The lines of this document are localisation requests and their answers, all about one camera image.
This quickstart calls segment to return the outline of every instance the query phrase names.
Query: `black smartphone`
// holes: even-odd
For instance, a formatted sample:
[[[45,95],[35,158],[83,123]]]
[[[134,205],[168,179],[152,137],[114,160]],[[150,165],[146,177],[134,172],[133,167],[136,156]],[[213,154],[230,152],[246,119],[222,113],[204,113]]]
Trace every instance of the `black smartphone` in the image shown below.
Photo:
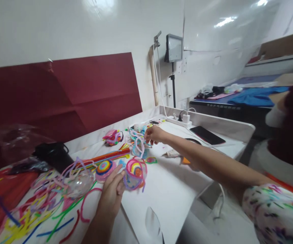
[[[207,129],[201,126],[191,128],[190,130],[211,145],[218,145],[218,144],[225,143],[225,140],[218,137],[217,135],[214,135],[212,132],[208,131]]]

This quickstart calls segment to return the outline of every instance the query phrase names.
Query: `floral sleeve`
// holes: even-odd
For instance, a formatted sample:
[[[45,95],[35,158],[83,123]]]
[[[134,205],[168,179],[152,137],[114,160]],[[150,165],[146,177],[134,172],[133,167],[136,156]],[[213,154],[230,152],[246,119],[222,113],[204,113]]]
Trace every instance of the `floral sleeve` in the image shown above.
[[[266,184],[248,188],[242,208],[254,223],[260,243],[293,243],[293,193]]]

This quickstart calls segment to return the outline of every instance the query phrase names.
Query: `charger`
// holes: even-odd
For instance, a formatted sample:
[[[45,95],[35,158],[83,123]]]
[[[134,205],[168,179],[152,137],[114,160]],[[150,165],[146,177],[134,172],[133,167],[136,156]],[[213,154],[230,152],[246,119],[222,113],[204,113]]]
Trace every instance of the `charger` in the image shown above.
[[[190,115],[189,114],[183,115],[183,123],[188,124],[189,120],[190,120]]]

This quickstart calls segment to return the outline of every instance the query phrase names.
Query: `cable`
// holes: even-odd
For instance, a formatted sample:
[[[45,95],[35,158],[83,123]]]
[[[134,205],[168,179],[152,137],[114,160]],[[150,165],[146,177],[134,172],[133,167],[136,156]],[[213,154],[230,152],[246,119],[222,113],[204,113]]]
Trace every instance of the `cable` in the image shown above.
[[[222,185],[219,183],[219,186],[221,188],[221,191],[222,191],[222,204],[220,206],[220,210],[219,210],[219,216],[217,217],[214,217],[213,220],[216,220],[216,219],[219,219],[221,218],[221,212],[222,212],[222,208],[223,208],[223,204],[224,204],[224,199],[225,199],[225,194],[224,194],[224,190],[223,190],[223,187]]]
[[[161,82],[161,75],[160,75],[160,58],[159,58],[159,51],[158,51],[158,47],[157,47],[157,52],[158,52],[158,62],[159,62],[159,79],[160,79],[160,82]],[[163,99],[162,99],[162,92],[161,92],[161,85],[159,83],[159,79],[158,79],[158,72],[157,72],[157,65],[156,65],[156,58],[154,56],[154,52],[153,52],[153,65],[155,67],[155,71],[156,71],[156,77],[157,77],[157,83],[158,83],[158,90],[159,90],[159,93],[160,93],[160,99],[161,99],[161,102],[162,102],[162,105],[163,105],[163,109],[164,109],[164,114],[166,115],[166,118],[168,118],[167,116],[167,113],[166,113],[166,108],[164,107],[164,102],[163,102]]]
[[[194,109],[194,111],[196,112],[196,109],[195,108],[189,108],[189,109],[187,109],[187,111],[189,111],[190,109]]]
[[[183,121],[183,120],[181,119],[181,113],[182,113],[183,111],[187,111],[187,114],[188,114],[188,110],[187,110],[187,109],[182,110],[182,111],[180,112],[180,114],[179,114],[178,121]]]

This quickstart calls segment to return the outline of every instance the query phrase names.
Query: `red paper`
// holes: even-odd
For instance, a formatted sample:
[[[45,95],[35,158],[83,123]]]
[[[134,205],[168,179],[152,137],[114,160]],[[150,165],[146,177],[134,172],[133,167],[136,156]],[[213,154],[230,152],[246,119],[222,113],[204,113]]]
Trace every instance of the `red paper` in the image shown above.
[[[0,68],[0,126],[30,124],[67,142],[140,112],[131,53]]]

